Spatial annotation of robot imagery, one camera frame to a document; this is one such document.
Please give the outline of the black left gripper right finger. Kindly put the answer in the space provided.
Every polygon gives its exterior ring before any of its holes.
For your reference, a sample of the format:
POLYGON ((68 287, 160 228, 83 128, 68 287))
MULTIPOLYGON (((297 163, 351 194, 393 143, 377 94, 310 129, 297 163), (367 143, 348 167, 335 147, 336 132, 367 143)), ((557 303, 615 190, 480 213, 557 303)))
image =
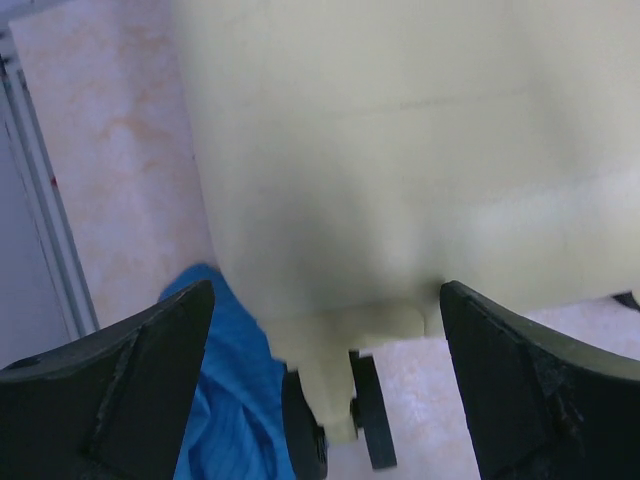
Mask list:
POLYGON ((439 304, 481 478, 638 478, 638 361, 458 281, 439 304))

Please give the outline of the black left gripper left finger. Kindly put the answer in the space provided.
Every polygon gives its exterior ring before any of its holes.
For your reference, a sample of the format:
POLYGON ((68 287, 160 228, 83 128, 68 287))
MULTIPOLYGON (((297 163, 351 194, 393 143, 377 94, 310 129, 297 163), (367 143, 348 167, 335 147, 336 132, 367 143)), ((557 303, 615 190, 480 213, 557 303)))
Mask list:
POLYGON ((214 302, 199 281, 3 368, 2 478, 172 478, 214 302))

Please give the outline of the pale yellow suitcase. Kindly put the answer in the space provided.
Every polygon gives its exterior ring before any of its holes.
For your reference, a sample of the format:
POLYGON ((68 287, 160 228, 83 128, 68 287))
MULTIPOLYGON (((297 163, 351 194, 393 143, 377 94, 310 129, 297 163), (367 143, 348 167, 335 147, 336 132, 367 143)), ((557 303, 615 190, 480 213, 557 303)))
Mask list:
POLYGON ((175 1, 214 251, 287 365, 293 470, 364 436, 369 348, 458 281, 532 310, 639 292, 635 1, 175 1))

